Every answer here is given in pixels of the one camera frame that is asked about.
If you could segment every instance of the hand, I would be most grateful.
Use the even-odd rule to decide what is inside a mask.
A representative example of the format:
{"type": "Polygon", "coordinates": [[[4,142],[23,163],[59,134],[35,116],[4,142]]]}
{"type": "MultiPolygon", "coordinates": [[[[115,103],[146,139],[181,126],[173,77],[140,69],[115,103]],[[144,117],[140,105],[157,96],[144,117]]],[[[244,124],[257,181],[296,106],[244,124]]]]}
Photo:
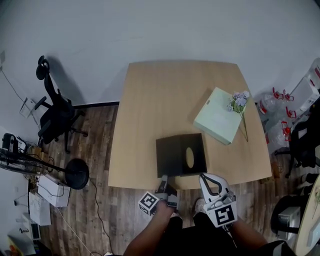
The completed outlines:
{"type": "Polygon", "coordinates": [[[173,214],[174,212],[175,212],[175,208],[168,206],[167,202],[165,200],[159,201],[156,205],[156,213],[155,214],[158,214],[160,216],[170,218],[171,214],[173,214]]]}

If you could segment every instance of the purple flower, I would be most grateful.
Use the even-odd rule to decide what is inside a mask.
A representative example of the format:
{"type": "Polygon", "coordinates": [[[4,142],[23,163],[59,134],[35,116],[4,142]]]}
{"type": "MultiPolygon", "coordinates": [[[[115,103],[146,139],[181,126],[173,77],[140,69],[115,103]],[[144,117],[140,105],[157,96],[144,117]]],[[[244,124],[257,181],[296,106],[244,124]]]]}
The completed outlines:
{"type": "Polygon", "coordinates": [[[234,98],[235,100],[238,99],[240,97],[240,93],[239,92],[235,92],[233,95],[232,95],[232,98],[234,98]]]}
{"type": "Polygon", "coordinates": [[[250,97],[250,93],[248,91],[243,91],[240,93],[240,98],[248,99],[250,97]]]}
{"type": "Polygon", "coordinates": [[[234,111],[234,107],[231,105],[231,103],[228,104],[226,107],[227,107],[227,110],[228,110],[229,112],[234,111]]]}
{"type": "Polygon", "coordinates": [[[244,107],[247,103],[247,100],[245,98],[239,97],[235,100],[235,103],[240,107],[244,107]]]}

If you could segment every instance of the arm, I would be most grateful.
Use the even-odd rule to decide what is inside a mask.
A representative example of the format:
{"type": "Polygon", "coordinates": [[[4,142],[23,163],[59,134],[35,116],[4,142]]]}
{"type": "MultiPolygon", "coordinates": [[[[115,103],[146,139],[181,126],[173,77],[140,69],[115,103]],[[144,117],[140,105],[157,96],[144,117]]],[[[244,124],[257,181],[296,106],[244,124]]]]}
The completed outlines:
{"type": "Polygon", "coordinates": [[[151,256],[164,234],[170,216],[174,212],[173,207],[167,206],[165,201],[159,201],[156,213],[146,228],[126,248],[123,256],[151,256]]]}
{"type": "Polygon", "coordinates": [[[233,223],[229,231],[238,248],[254,251],[268,243],[262,234],[255,231],[240,217],[233,223]]]}

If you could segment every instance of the fan base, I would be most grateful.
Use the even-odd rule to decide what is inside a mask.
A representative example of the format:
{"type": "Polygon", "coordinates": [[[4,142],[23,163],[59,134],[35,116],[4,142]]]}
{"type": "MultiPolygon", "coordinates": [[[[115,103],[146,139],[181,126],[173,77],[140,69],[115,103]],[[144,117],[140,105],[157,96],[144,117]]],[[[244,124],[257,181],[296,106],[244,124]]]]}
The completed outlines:
{"type": "Polygon", "coordinates": [[[66,165],[65,169],[68,171],[64,174],[66,184],[74,189],[83,189],[89,180],[89,168],[82,159],[72,159],[66,165]]]}

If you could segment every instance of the table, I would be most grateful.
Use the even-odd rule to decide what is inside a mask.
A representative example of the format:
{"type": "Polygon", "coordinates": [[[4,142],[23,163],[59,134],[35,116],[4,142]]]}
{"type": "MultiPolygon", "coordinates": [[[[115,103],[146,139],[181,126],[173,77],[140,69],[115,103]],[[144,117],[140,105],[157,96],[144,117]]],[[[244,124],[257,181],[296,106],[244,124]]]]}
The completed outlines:
{"type": "MultiPolygon", "coordinates": [[[[223,145],[193,125],[215,87],[228,93],[249,90],[239,67],[212,61],[147,61],[128,67],[116,117],[108,185],[158,188],[156,139],[202,133],[208,173],[230,185],[272,175],[262,124],[252,98],[245,110],[248,140],[240,125],[233,142],[223,145]]],[[[175,177],[176,189],[199,189],[197,175],[175,177]]]]}
{"type": "Polygon", "coordinates": [[[308,247],[307,242],[310,230],[320,218],[320,205],[318,205],[318,207],[316,208],[316,190],[320,190],[320,175],[313,184],[312,191],[306,204],[302,221],[299,227],[299,232],[296,237],[294,251],[297,256],[305,256],[313,248],[313,246],[308,247]]]}

